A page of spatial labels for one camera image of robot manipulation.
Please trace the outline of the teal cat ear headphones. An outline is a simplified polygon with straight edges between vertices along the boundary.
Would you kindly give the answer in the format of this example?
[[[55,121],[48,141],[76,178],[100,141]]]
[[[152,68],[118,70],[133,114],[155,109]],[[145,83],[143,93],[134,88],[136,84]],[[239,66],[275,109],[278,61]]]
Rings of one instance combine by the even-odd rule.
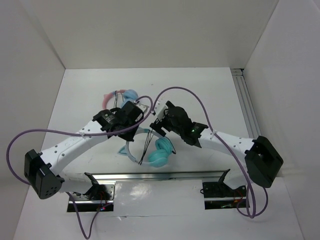
[[[138,164],[140,166],[161,168],[168,164],[170,155],[175,155],[177,153],[174,145],[172,144],[171,140],[168,137],[161,136],[159,133],[153,131],[152,129],[141,128],[141,127],[137,129],[134,136],[139,134],[146,134],[146,140],[145,140],[143,152],[139,160],[131,154],[129,141],[126,141],[125,145],[118,150],[117,154],[128,157],[131,162]],[[153,137],[157,137],[157,139],[154,142],[156,150],[151,152],[147,156],[147,160],[144,161],[144,158],[147,154],[148,147]]]

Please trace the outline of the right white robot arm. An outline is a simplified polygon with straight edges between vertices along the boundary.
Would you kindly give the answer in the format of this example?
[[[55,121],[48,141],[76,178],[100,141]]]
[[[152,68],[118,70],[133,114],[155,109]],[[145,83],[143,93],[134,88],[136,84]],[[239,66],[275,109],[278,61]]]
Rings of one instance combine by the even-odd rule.
[[[192,121],[187,112],[170,101],[156,101],[153,108],[156,119],[150,127],[161,136],[167,132],[176,133],[186,144],[211,149],[230,156],[236,156],[243,168],[240,173],[229,171],[218,184],[223,196],[230,196],[235,189],[247,181],[263,188],[270,188],[284,161],[268,138],[243,138]]]

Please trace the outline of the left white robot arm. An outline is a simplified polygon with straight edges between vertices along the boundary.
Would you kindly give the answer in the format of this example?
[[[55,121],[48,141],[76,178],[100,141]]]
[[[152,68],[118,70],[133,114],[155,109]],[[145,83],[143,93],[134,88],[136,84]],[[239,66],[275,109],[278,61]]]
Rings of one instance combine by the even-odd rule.
[[[28,151],[24,157],[24,175],[38,197],[45,200],[56,194],[65,181],[61,175],[63,169],[95,145],[112,136],[132,141],[138,121],[147,109],[128,101],[121,108],[101,110],[73,136],[42,152]]]

